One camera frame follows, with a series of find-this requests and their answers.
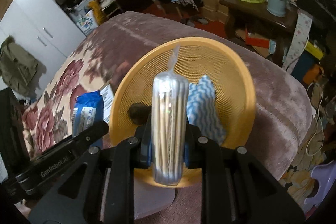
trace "wardrobe handle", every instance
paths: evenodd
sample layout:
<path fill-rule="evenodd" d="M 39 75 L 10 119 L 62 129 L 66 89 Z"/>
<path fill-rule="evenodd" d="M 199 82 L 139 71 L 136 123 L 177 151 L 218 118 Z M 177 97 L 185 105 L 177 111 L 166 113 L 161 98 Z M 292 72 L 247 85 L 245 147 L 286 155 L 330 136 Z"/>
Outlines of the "wardrobe handle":
<path fill-rule="evenodd" d="M 43 42 L 43 40 L 40 37 L 37 37 L 37 39 L 46 47 L 47 44 Z"/>
<path fill-rule="evenodd" d="M 46 28 L 43 28 L 43 30 L 44 30 L 44 31 L 47 33 L 47 35 L 49 35 L 51 38 L 54 38 L 54 37 L 50 34 L 50 32 L 47 31 Z"/>

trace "purple plush blanket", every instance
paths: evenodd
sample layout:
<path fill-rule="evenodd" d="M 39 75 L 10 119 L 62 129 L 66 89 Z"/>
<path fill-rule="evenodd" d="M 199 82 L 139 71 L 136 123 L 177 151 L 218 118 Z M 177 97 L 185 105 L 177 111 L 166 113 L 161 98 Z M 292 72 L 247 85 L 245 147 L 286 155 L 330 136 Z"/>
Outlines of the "purple plush blanket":
<path fill-rule="evenodd" d="M 66 60 L 42 98 L 24 115 L 24 135 L 34 156 L 72 134 L 76 97 L 110 81 L 114 91 L 146 53 L 181 37 L 207 37 L 239 54 L 254 80 L 257 112 L 246 148 L 279 179 L 289 167 L 311 123 L 303 86 L 281 68 L 224 38 L 150 14 L 126 12 L 105 22 Z"/>

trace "purple plastic stool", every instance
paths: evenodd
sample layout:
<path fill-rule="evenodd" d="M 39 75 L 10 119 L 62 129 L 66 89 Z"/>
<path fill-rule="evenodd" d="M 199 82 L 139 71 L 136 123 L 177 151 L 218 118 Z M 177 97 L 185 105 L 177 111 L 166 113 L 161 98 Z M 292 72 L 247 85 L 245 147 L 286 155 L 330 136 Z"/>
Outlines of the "purple plastic stool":
<path fill-rule="evenodd" d="M 333 160 L 328 164 L 315 166 L 310 176 L 319 182 L 319 189 L 314 197 L 306 198 L 304 203 L 320 204 L 336 180 L 336 161 Z"/>

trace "cotton swab pack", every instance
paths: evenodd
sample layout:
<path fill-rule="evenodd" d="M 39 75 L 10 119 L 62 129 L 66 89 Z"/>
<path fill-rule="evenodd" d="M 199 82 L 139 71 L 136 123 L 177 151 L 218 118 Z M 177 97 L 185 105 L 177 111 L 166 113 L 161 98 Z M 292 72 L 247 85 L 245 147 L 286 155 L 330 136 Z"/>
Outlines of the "cotton swab pack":
<path fill-rule="evenodd" d="M 155 76 L 152 96 L 153 177 L 157 183 L 177 185 L 182 177 L 189 81 L 174 73 L 177 46 L 168 71 Z"/>

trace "dark wooden table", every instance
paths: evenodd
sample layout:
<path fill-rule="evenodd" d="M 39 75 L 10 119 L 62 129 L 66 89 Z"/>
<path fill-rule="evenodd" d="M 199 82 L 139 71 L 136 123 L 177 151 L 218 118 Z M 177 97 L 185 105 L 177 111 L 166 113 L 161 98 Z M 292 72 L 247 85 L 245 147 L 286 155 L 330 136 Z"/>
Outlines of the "dark wooden table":
<path fill-rule="evenodd" d="M 219 3 L 229 8 L 229 19 L 225 24 L 225 33 L 229 39 L 236 36 L 235 23 L 238 18 L 244 22 L 259 20 L 266 28 L 272 29 L 272 37 L 270 38 L 277 42 L 274 55 L 278 56 L 278 61 L 275 63 L 279 65 L 282 61 L 284 46 L 291 42 L 295 31 L 297 8 L 291 6 L 290 10 L 286 10 L 284 17 L 277 17 L 267 11 L 267 2 L 249 3 L 241 0 L 220 0 Z"/>

